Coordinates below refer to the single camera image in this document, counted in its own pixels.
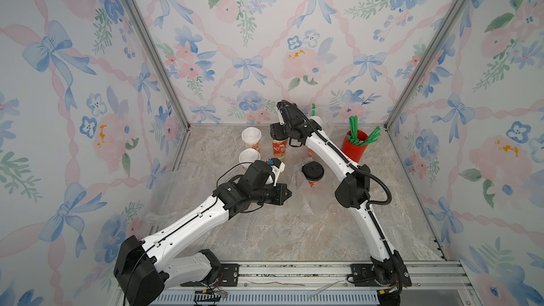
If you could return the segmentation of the black-lid red cup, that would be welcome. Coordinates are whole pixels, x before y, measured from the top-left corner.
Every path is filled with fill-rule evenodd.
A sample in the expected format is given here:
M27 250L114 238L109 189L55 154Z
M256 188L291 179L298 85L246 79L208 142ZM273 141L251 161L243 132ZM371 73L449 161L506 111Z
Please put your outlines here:
M317 161L302 166L303 176L311 186L318 184L324 177L324 167Z
M273 156L278 159L283 159L286 156L288 139L273 140Z

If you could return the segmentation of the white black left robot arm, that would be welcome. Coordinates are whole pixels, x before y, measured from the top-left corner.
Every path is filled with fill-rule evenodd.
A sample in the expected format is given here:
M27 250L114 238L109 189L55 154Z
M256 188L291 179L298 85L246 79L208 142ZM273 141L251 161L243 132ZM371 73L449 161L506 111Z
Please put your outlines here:
M244 174L217 184L204 202L170 226L143 239L124 240L113 271L124 305L149 305L167 288L184 283L211 286L218 280L221 263L209 249L180 264L172 261L200 236L248 212L251 204L283 205L292 195L286 184L279 183L285 169L279 159L256 160L247 166Z

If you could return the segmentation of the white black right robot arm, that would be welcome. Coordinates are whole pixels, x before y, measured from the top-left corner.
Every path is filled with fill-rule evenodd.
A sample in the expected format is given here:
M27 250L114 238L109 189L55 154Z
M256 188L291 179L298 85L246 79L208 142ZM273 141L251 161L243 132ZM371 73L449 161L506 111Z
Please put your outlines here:
M294 103L282 100L276 104L279 122L271 125L272 138L286 136L315 153L338 178L334 193L338 203L356 219L370 248L373 270L371 278L392 296L402 293L412 282L398 250L385 235L373 207L392 202L389 188L367 166L351 160Z

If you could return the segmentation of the white-lid red cup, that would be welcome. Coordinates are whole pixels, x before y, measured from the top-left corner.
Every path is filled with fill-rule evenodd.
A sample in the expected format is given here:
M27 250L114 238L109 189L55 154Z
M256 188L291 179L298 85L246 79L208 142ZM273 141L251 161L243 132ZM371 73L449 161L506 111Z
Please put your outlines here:
M310 123L312 123L314 129L322 130L323 121L319 116L310 116Z

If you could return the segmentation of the clear plastic carrier bag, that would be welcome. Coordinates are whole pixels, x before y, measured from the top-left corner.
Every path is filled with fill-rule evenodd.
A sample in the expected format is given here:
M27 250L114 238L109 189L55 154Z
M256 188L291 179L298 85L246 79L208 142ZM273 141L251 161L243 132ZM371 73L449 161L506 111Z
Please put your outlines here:
M322 135L327 136L329 140L332 139L332 133L334 131L334 121L330 109L322 106L313 105L313 108L310 109L307 117L317 122L317 124L321 127L320 133Z

